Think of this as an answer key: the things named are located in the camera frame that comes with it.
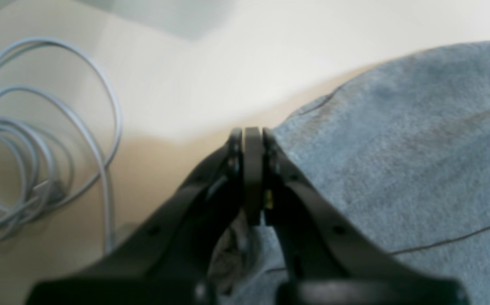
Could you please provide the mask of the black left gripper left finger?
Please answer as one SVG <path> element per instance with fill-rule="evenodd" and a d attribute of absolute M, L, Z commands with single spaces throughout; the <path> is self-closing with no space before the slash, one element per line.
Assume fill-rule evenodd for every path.
<path fill-rule="evenodd" d="M 218 305 L 207 272 L 241 206 L 242 137 L 240 128 L 233 129 L 107 257 L 69 277 L 39 282 L 26 304 Z"/>

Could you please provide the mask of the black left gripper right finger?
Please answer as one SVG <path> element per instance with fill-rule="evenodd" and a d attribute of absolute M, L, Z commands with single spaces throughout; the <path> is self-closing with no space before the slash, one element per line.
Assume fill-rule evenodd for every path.
<path fill-rule="evenodd" d="M 466 305 L 459 281 L 427 276 L 369 241 L 313 187 L 262 130 L 266 223 L 277 234 L 288 272 L 278 305 Z"/>

